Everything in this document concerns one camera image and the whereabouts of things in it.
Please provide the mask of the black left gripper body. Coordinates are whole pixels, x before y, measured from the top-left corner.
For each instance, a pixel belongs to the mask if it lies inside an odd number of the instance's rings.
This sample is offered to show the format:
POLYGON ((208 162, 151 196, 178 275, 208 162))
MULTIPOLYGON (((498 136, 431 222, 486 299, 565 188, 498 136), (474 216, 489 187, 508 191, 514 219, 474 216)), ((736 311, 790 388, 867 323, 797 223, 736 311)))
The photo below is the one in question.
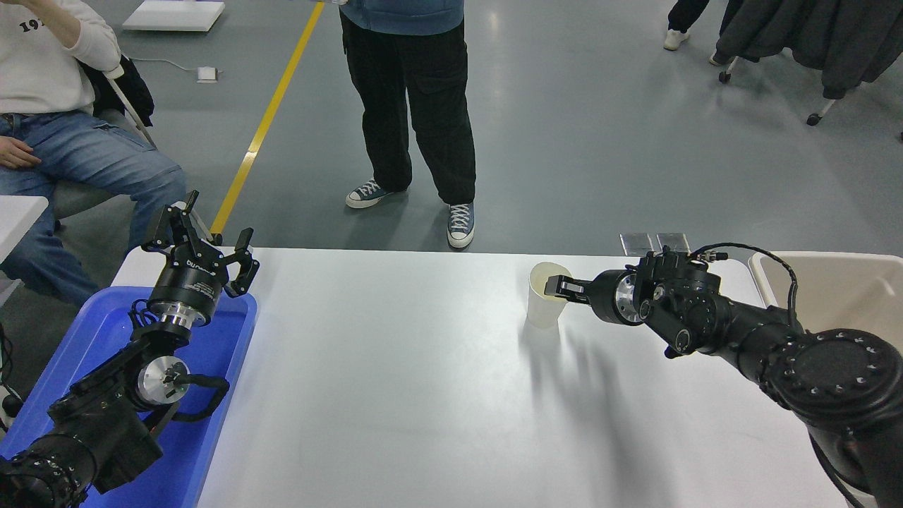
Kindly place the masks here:
POLYGON ((195 320, 210 320, 228 281, 222 258, 213 247, 203 247, 200 253, 191 247, 171 248, 147 308, 158 316, 189 309, 195 320))

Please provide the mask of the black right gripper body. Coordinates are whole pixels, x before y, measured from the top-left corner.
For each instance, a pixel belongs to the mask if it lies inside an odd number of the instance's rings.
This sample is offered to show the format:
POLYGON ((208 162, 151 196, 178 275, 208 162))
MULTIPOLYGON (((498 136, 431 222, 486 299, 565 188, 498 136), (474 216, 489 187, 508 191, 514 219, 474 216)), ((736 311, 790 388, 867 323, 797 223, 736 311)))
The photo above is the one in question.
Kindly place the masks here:
POLYGON ((589 285, 590 307, 603 322, 623 324, 617 303, 618 286, 622 277, 622 270, 606 270, 598 274, 589 285))

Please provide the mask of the person's hand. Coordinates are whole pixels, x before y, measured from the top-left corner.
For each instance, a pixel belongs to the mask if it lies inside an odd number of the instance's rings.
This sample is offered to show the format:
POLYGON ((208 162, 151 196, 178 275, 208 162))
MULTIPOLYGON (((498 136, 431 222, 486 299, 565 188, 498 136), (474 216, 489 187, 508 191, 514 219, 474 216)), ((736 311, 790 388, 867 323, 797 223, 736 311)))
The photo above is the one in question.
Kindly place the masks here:
POLYGON ((36 157, 33 151, 25 141, 12 138, 12 136, 1 135, 1 167, 12 170, 25 170, 36 167, 36 165, 42 163, 42 160, 36 157))

